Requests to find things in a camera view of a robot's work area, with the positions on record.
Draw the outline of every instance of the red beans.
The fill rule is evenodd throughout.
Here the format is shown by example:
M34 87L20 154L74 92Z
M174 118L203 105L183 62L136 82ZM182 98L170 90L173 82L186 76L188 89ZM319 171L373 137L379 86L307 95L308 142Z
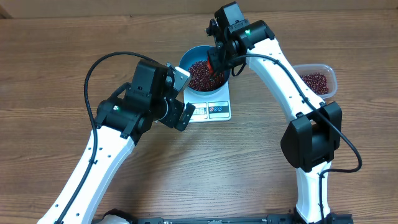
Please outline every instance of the red beans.
M189 83L189 87L197 91L212 91L221 87L224 83L224 73L218 75L218 77L210 80L210 72L207 67L206 61L195 62L189 69L192 79Z
M329 93L328 82L324 74L317 72L309 75L302 75L301 79L317 95Z

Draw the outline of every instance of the wood grain surface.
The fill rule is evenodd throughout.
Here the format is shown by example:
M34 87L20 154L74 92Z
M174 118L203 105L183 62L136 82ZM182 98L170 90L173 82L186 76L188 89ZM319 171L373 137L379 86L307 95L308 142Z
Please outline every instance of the wood grain surface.
M210 13L233 0L0 0L13 18ZM396 9L398 0L240 0L243 12Z
M398 223L398 11L246 13L265 20L291 64L325 63L339 89L343 132L363 169L331 174L330 207L355 223ZM213 44L203 15L0 21L0 223L36 223L58 197L90 135L85 75L101 56L139 52L178 64ZM131 81L138 59L109 58L89 84L92 107ZM250 69L230 80L232 119L154 124L116 173L96 217L250 217L295 207L295 170L280 150L283 112ZM356 166L345 144L333 167Z

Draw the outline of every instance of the digital kitchen scale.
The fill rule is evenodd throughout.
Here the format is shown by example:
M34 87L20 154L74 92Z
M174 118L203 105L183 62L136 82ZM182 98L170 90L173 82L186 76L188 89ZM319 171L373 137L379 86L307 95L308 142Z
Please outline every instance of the digital kitchen scale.
M195 106L190 123L231 119L228 82L220 88L219 91L210 95L198 95L191 88L184 90L184 103L191 103Z
M187 51L180 61L180 68L188 69L199 61L207 61L207 50L212 46L202 45ZM184 94L184 103L195 106L190 123L207 121L228 121L231 119L231 101L229 100L228 78L231 71L225 71L225 83L213 91L196 91L187 87Z

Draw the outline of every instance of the white kitchen scale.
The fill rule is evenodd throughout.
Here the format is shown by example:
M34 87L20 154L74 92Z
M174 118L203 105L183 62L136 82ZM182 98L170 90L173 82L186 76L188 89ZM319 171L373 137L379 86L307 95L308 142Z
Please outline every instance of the white kitchen scale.
M228 82L217 89L215 93L199 95L200 93L206 92L197 92L191 88L184 90L184 103L191 103L195 106L190 123L228 121L231 119Z

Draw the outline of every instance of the plastic container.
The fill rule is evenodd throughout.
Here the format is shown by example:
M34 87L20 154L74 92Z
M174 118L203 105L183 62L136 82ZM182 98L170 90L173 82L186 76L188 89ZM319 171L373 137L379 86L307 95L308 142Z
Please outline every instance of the plastic container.
M181 58L180 60L180 65L179 67L188 71L188 69L195 63L195 62L199 62L199 61L207 61L207 50L213 48L212 46L209 45L201 45L201 46L197 46L194 47L192 49L190 49L189 51L187 51ZM211 91L197 91L194 90L192 88L190 88L189 86L187 87L188 90L196 93L197 95L202 95L202 96L207 96L207 95L211 95L214 94L216 92L218 92L221 88L223 88L226 84L226 82L229 79L229 74L231 73L231 70L228 71L224 71L224 83L222 86L220 86L219 88L215 89L215 90L211 90Z
M319 72L324 74L326 77L326 81L329 87L329 93L319 95L322 99L331 98L334 94L336 94L338 85L336 74L333 69L329 65L325 64L307 64L307 65L295 65L293 66L294 70L297 72L298 75L309 75L312 73Z

